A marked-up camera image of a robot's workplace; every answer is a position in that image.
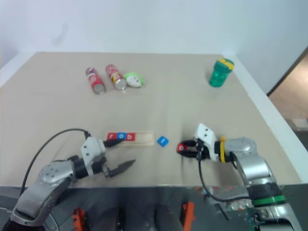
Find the beige tabletop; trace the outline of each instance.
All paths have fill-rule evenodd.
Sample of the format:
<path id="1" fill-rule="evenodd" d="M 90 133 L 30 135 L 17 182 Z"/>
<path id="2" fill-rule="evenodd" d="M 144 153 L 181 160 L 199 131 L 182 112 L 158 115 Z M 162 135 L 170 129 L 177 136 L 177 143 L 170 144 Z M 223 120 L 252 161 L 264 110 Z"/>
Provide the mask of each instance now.
<path id="1" fill-rule="evenodd" d="M 209 86 L 219 55 L 37 53 L 2 87 L 0 185 L 21 185 L 38 148 L 66 128 L 84 128 L 104 139 L 108 131 L 152 131 L 165 136 L 166 147 L 114 147 L 106 153 L 113 168 L 136 159 L 112 179 L 103 174 L 85 178 L 75 187 L 200 185 L 197 161 L 176 153 L 177 144 L 193 137 L 204 123 L 216 135 L 246 136 L 257 143 L 279 184 L 300 178 L 235 74 L 221 88 Z M 134 71 L 145 84 L 140 89 L 115 90 L 104 69 L 115 64 L 122 73 Z M 86 68 L 101 74 L 107 93 L 95 95 Z M 28 184 L 52 160 L 81 156 L 82 133 L 56 138 L 37 158 Z M 231 164 L 203 162 L 208 185 L 241 185 Z"/>

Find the red can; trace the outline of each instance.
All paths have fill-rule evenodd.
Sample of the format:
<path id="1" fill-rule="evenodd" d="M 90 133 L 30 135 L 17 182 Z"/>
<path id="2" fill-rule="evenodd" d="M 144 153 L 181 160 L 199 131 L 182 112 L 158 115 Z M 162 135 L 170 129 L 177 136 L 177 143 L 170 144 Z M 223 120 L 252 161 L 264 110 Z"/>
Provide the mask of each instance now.
<path id="1" fill-rule="evenodd" d="M 124 90 L 126 87 L 126 80 L 123 78 L 119 70 L 113 64 L 109 64 L 105 70 L 114 84 L 114 87 L 118 90 Z"/>
<path id="2" fill-rule="evenodd" d="M 86 70 L 86 75 L 89 83 L 91 84 L 92 90 L 96 94 L 104 94 L 106 92 L 106 87 L 104 85 L 103 80 L 101 79 L 98 72 L 93 67 L 89 67 Z"/>

